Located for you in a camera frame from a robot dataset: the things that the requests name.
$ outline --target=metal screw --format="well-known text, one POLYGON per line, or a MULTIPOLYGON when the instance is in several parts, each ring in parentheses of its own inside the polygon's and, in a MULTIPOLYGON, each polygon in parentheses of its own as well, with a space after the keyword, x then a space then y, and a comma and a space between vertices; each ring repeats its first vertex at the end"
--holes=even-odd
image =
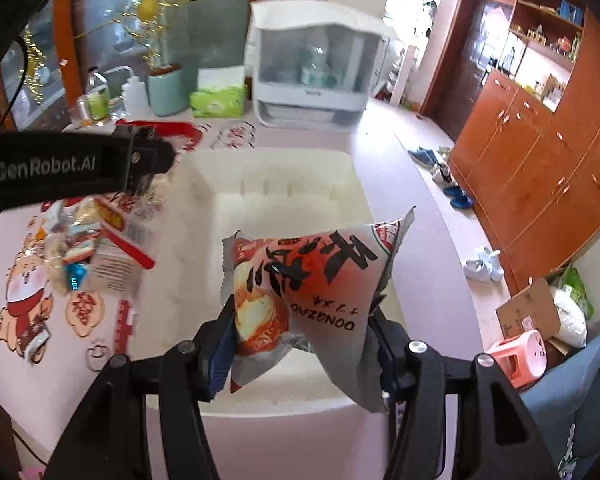
POLYGON ((193 343, 193 341, 190 341, 188 339, 186 341, 180 341, 178 343, 178 352, 180 352, 181 354, 190 354, 195 349, 196 345, 193 343))
POLYGON ((422 341, 411 341, 409 343, 409 350, 411 350, 414 354, 424 354, 427 351, 427 344, 422 341))
POLYGON ((109 364, 112 368, 120 368, 126 364, 126 356, 124 354, 115 354, 109 359, 109 364))
POLYGON ((491 357, 489 354, 480 354, 476 360, 478 361, 478 364, 484 368, 492 367, 495 362, 493 357, 491 357))

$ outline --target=orange snack bag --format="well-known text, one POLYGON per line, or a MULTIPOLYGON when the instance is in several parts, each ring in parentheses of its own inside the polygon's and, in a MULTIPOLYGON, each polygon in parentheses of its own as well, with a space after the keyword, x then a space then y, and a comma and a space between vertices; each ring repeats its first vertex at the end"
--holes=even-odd
POLYGON ((309 343, 330 380, 360 406, 382 412, 372 304, 391 276, 404 218, 297 238, 224 241, 225 301, 235 296, 232 392, 309 343))

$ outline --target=pink table surface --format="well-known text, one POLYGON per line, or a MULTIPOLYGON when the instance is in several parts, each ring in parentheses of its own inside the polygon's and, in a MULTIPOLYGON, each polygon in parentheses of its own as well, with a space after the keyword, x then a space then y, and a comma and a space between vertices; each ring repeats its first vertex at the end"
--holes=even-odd
MULTIPOLYGON (((393 279, 411 338, 419 338, 441 354, 473 358, 482 351, 474 305, 458 254, 429 189, 394 131, 396 114, 405 113, 370 102, 355 132, 264 128, 252 114, 251 143, 271 147, 341 150, 349 153, 376 221, 399 218, 413 205, 415 221, 394 263, 393 279)), ((192 120, 187 111, 170 120, 192 120)), ((195 121, 206 124, 198 149, 227 149, 219 135, 234 120, 195 121)), ((247 144, 242 149, 251 149, 247 144)), ((6 271, 22 247, 35 208, 0 216, 0 310, 4 306, 6 271)), ((84 365, 96 338, 113 345, 117 305, 87 338, 75 336, 64 319, 64 304, 54 306, 48 320, 52 338, 42 362, 24 363, 0 341, 0 403, 42 446, 51 450, 93 380, 84 365)), ((447 468, 454 450, 456 402, 447 399, 447 468)), ((264 418, 205 417, 205 428, 220 476, 225 479, 360 479, 381 478, 388 454, 387 417, 348 406, 313 415, 264 418)), ((149 410, 148 433, 154 478, 165 478, 157 413, 149 410)))

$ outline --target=pink stool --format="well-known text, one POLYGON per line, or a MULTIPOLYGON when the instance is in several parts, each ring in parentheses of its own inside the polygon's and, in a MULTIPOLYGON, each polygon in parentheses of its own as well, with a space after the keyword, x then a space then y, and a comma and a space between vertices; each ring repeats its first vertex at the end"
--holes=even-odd
POLYGON ((514 388, 539 379, 546 370, 546 351, 538 330, 500 341, 487 353, 496 359, 514 388))

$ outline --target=green tissue package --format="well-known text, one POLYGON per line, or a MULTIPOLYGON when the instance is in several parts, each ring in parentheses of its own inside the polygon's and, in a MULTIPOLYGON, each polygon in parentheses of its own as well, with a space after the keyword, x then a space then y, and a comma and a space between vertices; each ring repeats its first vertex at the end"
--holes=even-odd
POLYGON ((239 118, 244 113, 246 85, 199 88, 189 96, 194 117, 239 118))
POLYGON ((594 313, 593 305, 587 299, 584 283, 573 264, 570 264, 558 279, 558 288, 564 290, 576 302, 587 321, 591 319, 594 313))

